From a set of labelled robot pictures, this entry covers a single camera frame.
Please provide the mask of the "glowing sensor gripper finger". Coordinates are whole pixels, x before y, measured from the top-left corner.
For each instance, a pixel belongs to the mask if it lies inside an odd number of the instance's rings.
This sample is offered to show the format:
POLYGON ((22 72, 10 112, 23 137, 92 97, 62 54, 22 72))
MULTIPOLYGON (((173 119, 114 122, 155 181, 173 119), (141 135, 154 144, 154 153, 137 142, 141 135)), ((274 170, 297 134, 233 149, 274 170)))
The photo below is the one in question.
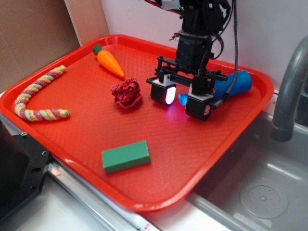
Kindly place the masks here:
POLYGON ((211 113, 210 103, 213 101, 213 95, 196 95, 192 90, 192 84, 190 84, 185 113, 201 121, 206 121, 211 113))
POLYGON ((151 99, 163 105, 171 105, 176 96, 176 84, 171 81, 171 75, 164 75, 162 82, 159 77, 146 80, 151 85, 151 99))

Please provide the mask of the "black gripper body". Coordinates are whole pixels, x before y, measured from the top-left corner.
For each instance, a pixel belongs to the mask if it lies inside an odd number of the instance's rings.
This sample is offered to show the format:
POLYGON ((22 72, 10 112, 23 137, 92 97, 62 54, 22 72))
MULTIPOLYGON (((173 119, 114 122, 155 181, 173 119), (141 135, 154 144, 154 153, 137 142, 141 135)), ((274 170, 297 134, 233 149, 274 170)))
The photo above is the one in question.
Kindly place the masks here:
POLYGON ((227 81, 227 76, 221 71, 206 68, 208 62, 215 58, 211 52, 215 40, 222 41, 217 33, 200 36, 180 31, 175 59, 157 58, 155 84, 164 87, 176 83, 187 87, 213 87, 216 81, 227 81))

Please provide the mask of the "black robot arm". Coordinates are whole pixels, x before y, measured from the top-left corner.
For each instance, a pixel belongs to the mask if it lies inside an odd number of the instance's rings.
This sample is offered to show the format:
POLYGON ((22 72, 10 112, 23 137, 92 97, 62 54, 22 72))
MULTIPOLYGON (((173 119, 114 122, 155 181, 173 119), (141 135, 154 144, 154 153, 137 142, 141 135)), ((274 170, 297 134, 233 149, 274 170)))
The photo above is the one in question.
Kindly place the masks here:
POLYGON ((155 76, 147 79, 151 84, 151 99, 170 105, 178 84, 189 88, 185 113, 205 121, 211 110, 222 101, 214 100, 215 82, 227 81, 221 71, 209 71, 206 66, 214 60, 212 46, 222 43, 221 33, 227 25, 234 4, 226 0, 150 0, 149 4, 178 13, 182 19, 175 59, 157 58, 155 76))

